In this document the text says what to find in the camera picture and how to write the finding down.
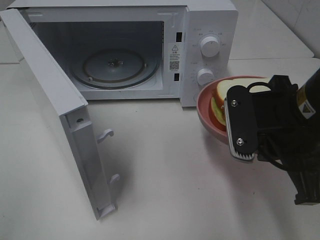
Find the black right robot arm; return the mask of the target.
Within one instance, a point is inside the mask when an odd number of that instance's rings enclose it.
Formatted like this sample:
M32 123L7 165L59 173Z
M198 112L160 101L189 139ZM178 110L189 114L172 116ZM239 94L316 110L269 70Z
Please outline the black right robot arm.
M320 74L303 86L286 75L228 89L224 100L231 155L286 171L296 205L320 202Z

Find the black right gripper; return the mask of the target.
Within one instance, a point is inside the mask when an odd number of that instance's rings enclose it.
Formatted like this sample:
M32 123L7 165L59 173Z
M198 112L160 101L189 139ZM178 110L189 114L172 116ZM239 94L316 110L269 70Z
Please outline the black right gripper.
M301 126L294 112L298 90L286 75L274 75L268 83L231 87L224 100L226 128L231 155L251 162L255 155L266 160L296 158Z

